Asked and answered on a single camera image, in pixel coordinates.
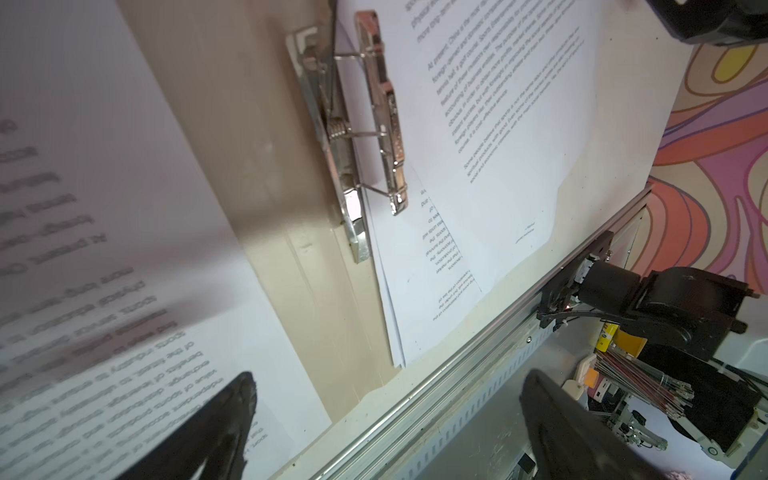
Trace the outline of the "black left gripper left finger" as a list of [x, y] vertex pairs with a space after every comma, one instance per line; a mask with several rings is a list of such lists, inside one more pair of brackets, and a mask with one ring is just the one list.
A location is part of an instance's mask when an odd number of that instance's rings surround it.
[[242, 372], [120, 477], [240, 479], [258, 402], [257, 383]]

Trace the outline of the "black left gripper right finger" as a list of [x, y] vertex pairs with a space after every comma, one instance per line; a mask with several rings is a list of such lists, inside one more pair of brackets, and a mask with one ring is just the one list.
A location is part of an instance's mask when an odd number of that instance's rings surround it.
[[538, 479], [663, 479], [546, 373], [525, 377], [520, 404]]

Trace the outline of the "printed paper sheet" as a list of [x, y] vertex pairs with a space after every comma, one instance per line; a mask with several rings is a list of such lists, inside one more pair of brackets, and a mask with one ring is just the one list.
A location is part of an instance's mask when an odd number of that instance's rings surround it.
[[479, 287], [550, 238], [589, 137], [600, 1], [342, 1], [378, 20], [406, 162]]
[[1, 475], [114, 479], [238, 374], [248, 479], [329, 416], [113, 1], [1, 5]]
[[[358, 46], [353, 21], [350, 17], [338, 22], [341, 50]], [[394, 216], [389, 201], [370, 191], [364, 192], [364, 207], [392, 360], [395, 366], [405, 367], [440, 343], [476, 305], [482, 292], [413, 165], [416, 136], [406, 129], [413, 121], [408, 109], [415, 97], [394, 81], [394, 55], [382, 41], [399, 108], [408, 207]], [[353, 128], [372, 129], [362, 69], [347, 61], [339, 71]], [[373, 138], [354, 141], [363, 181], [381, 188], [384, 177], [377, 145]]]

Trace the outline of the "metal folder fastener clip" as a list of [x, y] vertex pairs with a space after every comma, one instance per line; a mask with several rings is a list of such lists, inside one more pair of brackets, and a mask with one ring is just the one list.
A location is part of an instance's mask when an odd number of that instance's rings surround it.
[[[408, 207], [405, 148], [378, 15], [373, 10], [356, 12], [353, 24], [358, 46], [341, 50], [337, 44], [341, 38], [338, 5], [330, 1], [326, 20], [290, 33], [285, 44], [329, 171], [352, 258], [362, 263], [371, 254], [364, 192], [386, 198], [394, 216]], [[347, 61], [362, 69], [373, 120], [373, 128], [368, 131], [354, 129], [348, 115], [339, 71]], [[361, 177], [354, 141], [363, 138], [378, 142], [384, 177], [381, 188], [365, 183]]]

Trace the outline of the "printed paper sheet back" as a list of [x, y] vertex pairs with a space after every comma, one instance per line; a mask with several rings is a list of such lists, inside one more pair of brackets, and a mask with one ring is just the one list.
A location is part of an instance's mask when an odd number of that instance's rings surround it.
[[378, 20], [406, 162], [479, 287], [550, 238], [589, 137], [600, 1], [342, 1]]

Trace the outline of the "printed paper sheet front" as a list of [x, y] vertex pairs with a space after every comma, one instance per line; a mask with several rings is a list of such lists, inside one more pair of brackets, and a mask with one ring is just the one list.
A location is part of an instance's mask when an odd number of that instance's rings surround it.
[[[350, 17], [338, 22], [341, 50], [358, 46], [353, 21]], [[395, 366], [405, 367], [440, 343], [476, 305], [482, 292], [413, 165], [416, 136], [406, 129], [413, 121], [408, 109], [415, 97], [394, 81], [394, 55], [382, 41], [399, 108], [408, 207], [394, 216], [389, 201], [370, 191], [364, 192], [364, 207], [392, 360]], [[353, 128], [372, 129], [362, 69], [347, 61], [339, 71]], [[384, 177], [377, 145], [373, 138], [354, 141], [363, 181], [381, 188]]]

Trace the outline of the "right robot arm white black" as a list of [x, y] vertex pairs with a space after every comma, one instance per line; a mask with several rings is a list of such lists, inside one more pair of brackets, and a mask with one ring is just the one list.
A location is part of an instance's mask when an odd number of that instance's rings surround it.
[[583, 301], [653, 344], [767, 363], [767, 5], [654, 1], [693, 47], [650, 176], [633, 272], [597, 265]]

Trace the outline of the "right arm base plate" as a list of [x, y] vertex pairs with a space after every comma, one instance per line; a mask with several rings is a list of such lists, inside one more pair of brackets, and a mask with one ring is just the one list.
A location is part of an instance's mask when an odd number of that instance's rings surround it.
[[558, 267], [554, 276], [541, 289], [536, 318], [541, 329], [555, 323], [555, 329], [570, 317], [572, 303], [578, 303], [581, 285], [592, 265], [605, 261], [609, 256], [614, 233], [610, 230], [598, 235], [582, 248], [563, 266]]

